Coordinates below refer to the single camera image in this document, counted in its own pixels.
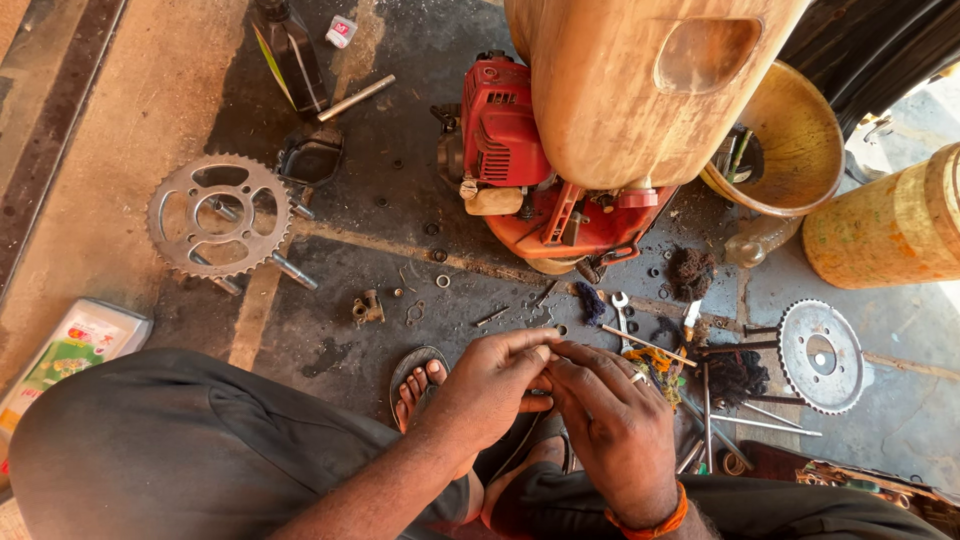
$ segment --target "foot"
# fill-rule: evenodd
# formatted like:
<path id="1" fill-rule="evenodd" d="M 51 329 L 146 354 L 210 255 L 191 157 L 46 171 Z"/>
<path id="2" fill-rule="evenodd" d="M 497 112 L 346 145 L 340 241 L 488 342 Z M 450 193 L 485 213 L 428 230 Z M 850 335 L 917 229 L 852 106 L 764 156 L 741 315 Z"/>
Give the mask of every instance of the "foot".
<path id="1" fill-rule="evenodd" d="M 547 418 L 552 418 L 558 414 L 560 414 L 560 412 L 554 409 Z M 500 498 L 500 494 L 502 494 L 503 490 L 507 489 L 507 486 L 510 485 L 510 482 L 514 481 L 527 467 L 540 461 L 549 461 L 563 467 L 565 456 L 566 444 L 564 438 L 559 435 L 543 439 L 532 446 L 530 453 L 522 463 L 517 465 L 513 471 L 505 473 L 502 477 L 494 480 L 487 486 L 484 492 L 483 509 L 480 510 L 480 519 L 483 520 L 484 525 L 486 525 L 487 528 L 491 528 L 490 517 L 493 514 L 493 507 L 496 505 L 496 501 Z"/>
<path id="2" fill-rule="evenodd" d="M 410 417 L 417 407 L 420 398 L 423 397 L 423 392 L 426 390 L 427 384 L 433 382 L 437 386 L 440 386 L 445 380 L 446 370 L 444 369 L 444 365 L 437 359 L 429 360 L 425 366 L 414 368 L 413 374 L 407 377 L 407 382 L 400 385 L 400 400 L 396 402 L 395 405 L 396 419 L 400 424 L 401 433 L 406 433 L 410 427 Z M 453 479 L 459 479 L 463 475 L 469 474 L 470 496 L 467 518 L 464 523 L 476 519 L 480 513 L 480 506 L 483 503 L 483 485 L 480 483 L 480 479 L 476 476 L 476 473 L 473 472 L 473 461 L 475 459 L 476 454 L 461 464 L 453 476 Z"/>

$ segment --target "open-end wrench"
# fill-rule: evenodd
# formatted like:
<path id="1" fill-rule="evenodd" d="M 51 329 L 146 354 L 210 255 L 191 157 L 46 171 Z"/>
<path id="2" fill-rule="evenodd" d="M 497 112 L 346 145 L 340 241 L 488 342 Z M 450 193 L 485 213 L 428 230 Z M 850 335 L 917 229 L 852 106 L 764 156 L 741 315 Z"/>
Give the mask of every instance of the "open-end wrench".
<path id="1" fill-rule="evenodd" d="M 623 314 L 623 308 L 630 303 L 630 299 L 627 298 L 627 295 L 623 294 L 622 291 L 614 292 L 610 297 L 611 302 L 613 302 L 613 307 L 616 307 L 616 318 L 620 322 L 620 331 L 627 333 L 627 317 Z M 634 348 L 630 345 L 630 341 L 627 341 L 626 337 L 620 338 L 620 353 L 624 354 L 627 351 L 632 351 Z"/>

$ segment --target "flip-flop sandal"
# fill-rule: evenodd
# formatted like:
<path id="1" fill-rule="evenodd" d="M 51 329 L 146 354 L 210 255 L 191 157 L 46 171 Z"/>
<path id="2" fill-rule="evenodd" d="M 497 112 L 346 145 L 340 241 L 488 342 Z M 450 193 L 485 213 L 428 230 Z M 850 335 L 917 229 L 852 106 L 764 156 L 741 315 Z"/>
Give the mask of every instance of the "flip-flop sandal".
<path id="1" fill-rule="evenodd" d="M 546 418 L 549 414 L 550 411 L 547 410 L 538 415 L 537 422 L 527 434 L 526 439 L 520 444 L 519 448 L 516 449 L 516 452 L 507 459 L 503 466 L 500 467 L 500 470 L 493 474 L 490 482 L 500 478 L 504 473 L 513 471 L 527 458 L 530 449 L 532 449 L 534 445 L 550 437 L 560 436 L 564 440 L 564 465 L 561 467 L 564 474 L 568 475 L 576 469 L 577 455 L 573 453 L 573 447 L 570 446 L 570 435 L 566 431 L 564 417 L 558 414 L 557 416 Z"/>
<path id="2" fill-rule="evenodd" d="M 407 356 L 404 356 L 403 360 L 396 365 L 394 376 L 390 380 L 390 411 L 394 414 L 394 422 L 396 422 L 396 428 L 398 430 L 400 429 L 400 420 L 396 418 L 396 403 L 400 401 L 400 385 L 407 382 L 407 378 L 414 374 L 414 368 L 422 367 L 425 370 L 426 363 L 434 358 L 440 361 L 440 364 L 449 375 L 450 364 L 446 363 L 446 358 L 444 358 L 444 355 L 440 351 L 429 345 L 417 347 L 417 349 L 411 351 Z M 423 389 L 423 395 L 420 396 L 420 399 L 417 401 L 417 406 L 414 407 L 414 410 L 410 411 L 411 420 L 426 408 L 439 387 L 440 386 L 437 386 L 432 381 L 427 384 L 427 387 Z"/>

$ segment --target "yellow plastic barrel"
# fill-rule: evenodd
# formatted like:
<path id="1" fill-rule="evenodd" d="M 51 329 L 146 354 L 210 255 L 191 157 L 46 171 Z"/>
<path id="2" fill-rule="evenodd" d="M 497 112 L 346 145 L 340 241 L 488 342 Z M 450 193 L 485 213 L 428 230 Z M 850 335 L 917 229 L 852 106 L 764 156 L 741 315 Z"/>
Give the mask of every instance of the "yellow plastic barrel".
<path id="1" fill-rule="evenodd" d="M 960 279 L 960 143 L 845 193 L 804 221 L 804 251 L 846 289 Z"/>

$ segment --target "plastic bottle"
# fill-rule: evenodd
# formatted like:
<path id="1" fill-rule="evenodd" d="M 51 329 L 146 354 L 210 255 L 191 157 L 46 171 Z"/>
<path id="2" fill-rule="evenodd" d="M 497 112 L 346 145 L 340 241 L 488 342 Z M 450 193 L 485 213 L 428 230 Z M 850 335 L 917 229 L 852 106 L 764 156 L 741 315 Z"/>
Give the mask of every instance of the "plastic bottle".
<path id="1" fill-rule="evenodd" d="M 747 229 L 734 234 L 724 244 L 727 262 L 740 268 L 753 268 L 762 263 L 767 255 L 786 243 L 803 223 L 802 217 L 775 217 L 761 215 Z"/>
<path id="2" fill-rule="evenodd" d="M 313 40 L 288 0 L 256 0 L 253 30 L 276 82 L 297 112 L 317 114 L 328 105 Z"/>

